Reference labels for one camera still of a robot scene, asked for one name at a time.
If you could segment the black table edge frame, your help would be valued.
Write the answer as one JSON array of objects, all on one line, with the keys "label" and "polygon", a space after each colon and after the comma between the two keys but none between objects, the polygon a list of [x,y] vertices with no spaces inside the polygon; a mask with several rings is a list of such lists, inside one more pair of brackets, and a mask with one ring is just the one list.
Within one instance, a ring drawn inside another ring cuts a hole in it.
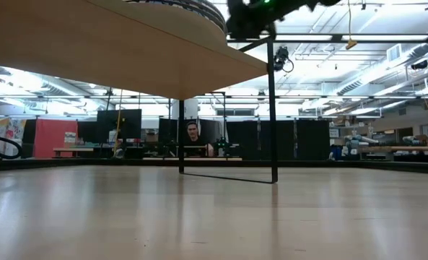
[{"label": "black table edge frame", "polygon": [[[161,160],[149,158],[148,160],[134,159],[92,159],[92,158],[61,158],[61,159],[23,159],[2,160],[0,170],[52,168],[81,165],[126,165],[126,166],[154,166],[154,167],[177,167],[178,159]],[[413,173],[428,173],[428,162],[388,162],[388,161],[278,161],[279,168],[366,168],[376,170],[393,170]],[[187,158],[184,160],[186,167],[209,167],[209,168],[270,168],[270,161],[235,161],[235,160],[202,160],[201,158]]]}]

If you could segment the colourful patterned cloth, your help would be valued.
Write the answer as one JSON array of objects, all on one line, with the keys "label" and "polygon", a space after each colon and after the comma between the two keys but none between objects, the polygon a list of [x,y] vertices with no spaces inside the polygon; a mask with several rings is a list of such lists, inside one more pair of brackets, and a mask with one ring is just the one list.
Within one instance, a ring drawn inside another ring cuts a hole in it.
[{"label": "colourful patterned cloth", "polygon": [[[26,122],[26,119],[0,119],[0,137],[9,139],[16,142],[19,146],[22,146]],[[19,153],[19,148],[14,146],[12,143],[0,140],[0,153],[8,156],[15,156]]]}]

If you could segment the wooden bench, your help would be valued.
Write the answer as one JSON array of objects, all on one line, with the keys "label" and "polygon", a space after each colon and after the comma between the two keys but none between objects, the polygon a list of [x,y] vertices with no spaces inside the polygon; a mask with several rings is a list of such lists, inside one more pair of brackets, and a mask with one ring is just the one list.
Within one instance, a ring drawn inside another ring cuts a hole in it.
[{"label": "wooden bench", "polygon": [[86,158],[109,158],[112,156],[110,147],[58,147],[53,148],[54,158],[66,157],[65,153],[70,153],[70,157]]}]

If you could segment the red partition panel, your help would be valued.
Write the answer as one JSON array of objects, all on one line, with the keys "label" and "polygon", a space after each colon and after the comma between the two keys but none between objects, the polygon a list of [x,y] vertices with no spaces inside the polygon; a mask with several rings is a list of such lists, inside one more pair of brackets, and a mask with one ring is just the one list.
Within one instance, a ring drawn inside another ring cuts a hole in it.
[{"label": "red partition panel", "polygon": [[54,148],[64,147],[66,132],[77,133],[76,121],[38,119],[35,127],[34,158],[55,157]]}]

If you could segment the black screen panel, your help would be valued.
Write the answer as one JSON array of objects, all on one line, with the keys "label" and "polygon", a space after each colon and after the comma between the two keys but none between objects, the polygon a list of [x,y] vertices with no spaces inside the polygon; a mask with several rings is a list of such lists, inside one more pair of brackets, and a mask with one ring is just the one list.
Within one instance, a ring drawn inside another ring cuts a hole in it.
[{"label": "black screen panel", "polygon": [[141,138],[141,109],[102,110],[97,112],[97,141],[123,150]]}]

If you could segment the black overhead frame beam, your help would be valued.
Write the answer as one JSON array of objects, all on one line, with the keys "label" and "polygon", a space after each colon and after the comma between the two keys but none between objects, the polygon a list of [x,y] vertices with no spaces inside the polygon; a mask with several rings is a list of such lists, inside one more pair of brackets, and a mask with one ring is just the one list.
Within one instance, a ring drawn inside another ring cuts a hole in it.
[{"label": "black overhead frame beam", "polygon": [[278,34],[275,43],[428,43],[428,34]]}]

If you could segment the white column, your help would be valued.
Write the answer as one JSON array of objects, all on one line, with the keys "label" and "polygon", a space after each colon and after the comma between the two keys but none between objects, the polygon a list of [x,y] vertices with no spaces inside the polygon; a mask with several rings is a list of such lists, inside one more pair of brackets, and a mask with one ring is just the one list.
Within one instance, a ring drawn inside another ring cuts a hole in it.
[{"label": "white column", "polygon": [[198,118],[198,100],[195,98],[184,101],[184,117],[185,119]]}]

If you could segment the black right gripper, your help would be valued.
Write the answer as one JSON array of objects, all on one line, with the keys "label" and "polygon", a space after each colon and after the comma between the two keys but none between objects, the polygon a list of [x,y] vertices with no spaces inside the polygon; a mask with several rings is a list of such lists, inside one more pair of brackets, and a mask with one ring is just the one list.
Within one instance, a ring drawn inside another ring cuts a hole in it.
[{"label": "black right gripper", "polygon": [[282,21],[284,15],[277,6],[278,0],[227,0],[230,17],[227,32],[231,38],[259,38],[263,31],[276,34],[275,21]]}]

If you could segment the person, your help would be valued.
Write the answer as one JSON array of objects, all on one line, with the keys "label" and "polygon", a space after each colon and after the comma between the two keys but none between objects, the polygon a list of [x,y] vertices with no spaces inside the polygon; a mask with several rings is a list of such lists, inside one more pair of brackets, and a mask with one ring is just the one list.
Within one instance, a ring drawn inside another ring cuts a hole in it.
[{"label": "person", "polygon": [[186,125],[188,140],[185,141],[185,153],[189,157],[213,157],[213,146],[202,138],[198,132],[198,125],[189,121]]}]

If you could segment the wooden shelf with black frame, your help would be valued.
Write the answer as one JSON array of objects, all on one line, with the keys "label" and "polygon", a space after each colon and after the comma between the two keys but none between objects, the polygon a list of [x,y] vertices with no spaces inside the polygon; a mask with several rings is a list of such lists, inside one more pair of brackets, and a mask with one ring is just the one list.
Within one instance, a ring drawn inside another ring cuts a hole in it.
[{"label": "wooden shelf with black frame", "polygon": [[0,0],[0,66],[184,101],[273,74],[271,61],[122,0]]}]

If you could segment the black partition wall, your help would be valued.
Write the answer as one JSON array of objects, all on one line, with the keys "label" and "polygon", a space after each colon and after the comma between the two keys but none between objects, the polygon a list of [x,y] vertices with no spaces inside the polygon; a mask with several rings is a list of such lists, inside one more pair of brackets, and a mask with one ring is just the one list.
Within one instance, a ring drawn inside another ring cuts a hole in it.
[{"label": "black partition wall", "polygon": [[238,146],[234,156],[243,160],[270,160],[271,137],[277,138],[277,160],[326,160],[330,154],[327,121],[277,121],[272,132],[269,121],[227,123],[229,142]]}]

